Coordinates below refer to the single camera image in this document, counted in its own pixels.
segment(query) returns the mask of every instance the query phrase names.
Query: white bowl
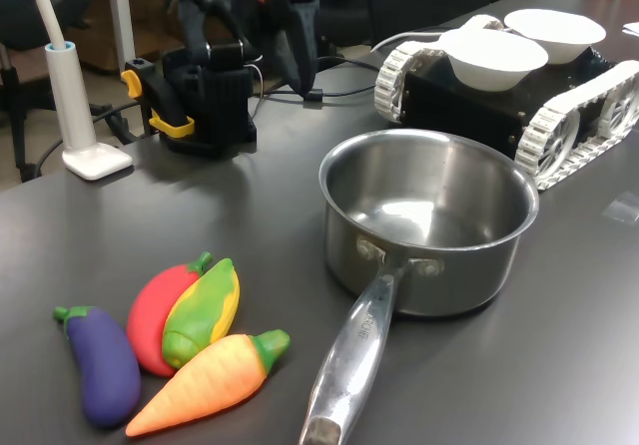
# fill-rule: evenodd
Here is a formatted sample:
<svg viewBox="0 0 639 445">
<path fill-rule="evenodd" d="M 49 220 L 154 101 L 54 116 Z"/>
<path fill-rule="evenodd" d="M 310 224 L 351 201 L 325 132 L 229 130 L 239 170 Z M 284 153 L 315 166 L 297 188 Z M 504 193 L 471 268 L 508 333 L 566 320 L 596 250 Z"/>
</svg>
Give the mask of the white bowl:
<svg viewBox="0 0 639 445">
<path fill-rule="evenodd" d="M 503 31 L 456 29 L 439 41 L 457 79 L 480 91 L 507 91 L 548 61 L 537 43 Z"/>
<path fill-rule="evenodd" d="M 503 22 L 539 43 L 548 52 L 550 64 L 574 61 L 588 46 L 606 37 L 606 30 L 585 16 L 549 9 L 521 9 Z"/>
</svg>

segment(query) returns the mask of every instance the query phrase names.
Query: lamp base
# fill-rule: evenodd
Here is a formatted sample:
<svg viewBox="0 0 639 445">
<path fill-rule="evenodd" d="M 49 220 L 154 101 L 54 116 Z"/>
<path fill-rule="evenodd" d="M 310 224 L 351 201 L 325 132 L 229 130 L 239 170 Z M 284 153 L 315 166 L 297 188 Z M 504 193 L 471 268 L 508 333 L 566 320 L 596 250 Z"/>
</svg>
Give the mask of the lamp base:
<svg viewBox="0 0 639 445">
<path fill-rule="evenodd" d="M 87 181 L 96 181 L 133 164 L 131 156 L 102 143 L 67 149 L 62 153 L 62 161 L 69 171 Z"/>
</svg>

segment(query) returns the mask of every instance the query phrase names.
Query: yellow clamp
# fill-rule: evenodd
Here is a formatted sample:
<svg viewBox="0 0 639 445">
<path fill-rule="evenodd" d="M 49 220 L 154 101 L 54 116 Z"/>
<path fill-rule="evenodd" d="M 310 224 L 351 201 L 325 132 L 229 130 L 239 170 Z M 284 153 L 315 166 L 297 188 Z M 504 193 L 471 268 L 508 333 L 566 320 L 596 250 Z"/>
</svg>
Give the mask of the yellow clamp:
<svg viewBox="0 0 639 445">
<path fill-rule="evenodd" d="M 142 96 L 142 83 L 135 72 L 128 69 L 123 71 L 120 77 L 125 83 L 127 83 L 127 86 L 129 87 L 129 97 L 131 99 L 138 99 Z"/>
<path fill-rule="evenodd" d="M 195 121 L 191 119 L 189 116 L 187 116 L 187 120 L 189 121 L 187 124 L 185 124 L 184 126 L 178 126 L 176 128 L 175 126 L 171 126 L 170 124 L 162 121 L 160 117 L 158 116 L 158 113 L 155 112 L 155 110 L 152 109 L 151 113 L 153 114 L 153 118 L 149 120 L 149 124 L 152 127 L 156 128 L 158 131 L 162 131 L 164 134 L 166 134 L 170 138 L 173 138 L 173 139 L 183 138 L 184 136 L 188 136 L 192 134 L 196 129 Z"/>
</svg>

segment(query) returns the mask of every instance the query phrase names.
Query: toy red pepper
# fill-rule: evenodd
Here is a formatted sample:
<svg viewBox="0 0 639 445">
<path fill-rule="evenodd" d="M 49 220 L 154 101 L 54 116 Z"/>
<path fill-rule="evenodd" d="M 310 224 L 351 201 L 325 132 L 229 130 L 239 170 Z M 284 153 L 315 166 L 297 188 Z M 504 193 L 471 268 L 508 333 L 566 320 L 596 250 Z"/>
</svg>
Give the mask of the toy red pepper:
<svg viewBox="0 0 639 445">
<path fill-rule="evenodd" d="M 204 252 L 195 262 L 165 270 L 156 275 L 133 302 L 127 335 L 138 362 L 150 372 L 165 377 L 175 373 L 162 357 L 164 324 L 176 300 L 202 276 L 211 259 L 212 256 Z"/>
</svg>

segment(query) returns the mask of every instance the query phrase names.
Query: table surface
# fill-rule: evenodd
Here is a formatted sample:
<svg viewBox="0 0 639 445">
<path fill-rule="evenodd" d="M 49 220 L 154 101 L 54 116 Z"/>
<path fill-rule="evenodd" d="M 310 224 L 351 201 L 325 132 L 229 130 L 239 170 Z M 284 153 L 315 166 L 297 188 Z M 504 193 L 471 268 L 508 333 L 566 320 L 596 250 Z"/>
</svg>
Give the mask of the table surface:
<svg viewBox="0 0 639 445">
<path fill-rule="evenodd" d="M 638 0 L 505 0 L 499 17 L 542 6 L 608 30 L 610 59 L 637 58 L 622 35 Z M 370 84 L 341 67 L 329 91 Z M 257 151 L 207 162 L 155 140 L 128 151 L 135 171 L 87 184 L 55 174 L 0 195 L 0 430 L 3 443 L 120 444 L 80 410 L 79 377 L 55 305 L 95 304 L 122 324 L 141 287 L 202 250 L 233 259 L 242 300 L 234 333 L 282 328 L 292 347 L 263 390 L 228 413 L 144 444 L 297 443 L 309 393 L 352 297 L 322 259 L 320 161 L 386 127 L 370 95 L 304 105 L 267 101 Z M 639 135 L 543 194 L 506 288 L 479 314 L 398 316 L 350 444 L 615 445 L 639 435 L 639 233 L 603 212 L 639 195 Z M 145 375 L 142 404 L 164 380 Z"/>
</svg>

